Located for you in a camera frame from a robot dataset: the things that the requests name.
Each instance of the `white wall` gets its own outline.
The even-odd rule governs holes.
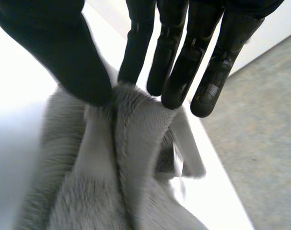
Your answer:
[[[130,20],[128,16],[128,10],[125,0],[88,0],[88,3],[100,14],[123,38],[127,38],[127,32],[130,29]],[[140,79],[142,82],[146,82],[148,76],[148,70],[151,66],[152,57],[154,54],[156,41],[160,32],[159,13],[156,12],[155,28],[150,43],[150,47],[147,54],[147,61],[145,67],[142,70]],[[199,68],[199,71],[195,77],[195,80],[188,93],[188,100],[191,100],[196,88],[199,84],[201,77],[203,76],[207,67],[210,56],[213,52],[214,45],[218,38],[220,24],[218,25],[213,39],[209,45],[204,60]],[[235,73],[255,58],[259,57],[273,46],[291,35],[291,0],[285,0],[281,6],[270,16],[268,16],[265,22],[253,35],[251,41],[243,48],[241,54],[237,58],[237,61],[231,71],[231,74]]]

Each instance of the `fur garment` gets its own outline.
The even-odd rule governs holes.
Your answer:
[[[205,170],[182,109],[134,86],[109,108],[58,88],[49,99],[34,179],[15,230],[204,230],[173,197],[174,147],[186,176]]]

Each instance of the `gray fur coat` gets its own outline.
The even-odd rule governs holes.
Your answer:
[[[95,108],[58,88],[48,102],[36,172],[15,230],[205,230],[173,197],[174,146],[185,176],[205,173],[182,109],[134,86]]]

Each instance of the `gray fur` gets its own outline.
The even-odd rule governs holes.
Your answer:
[[[154,175],[161,142],[178,111],[164,108],[133,86],[115,88],[116,159],[128,213],[138,230],[205,230],[177,203],[165,177]]]
[[[58,88],[48,100],[41,151],[14,230],[45,230],[59,187],[70,172],[84,133],[84,103]]]
[[[116,117],[111,108],[85,110],[61,89],[51,97],[38,170],[15,230],[206,229],[168,183],[178,111],[132,86],[114,92]]]

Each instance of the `robot finger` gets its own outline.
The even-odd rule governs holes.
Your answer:
[[[188,5],[188,0],[157,1],[162,26],[147,81],[147,91],[152,96],[162,94],[165,80],[171,72],[182,37]]]

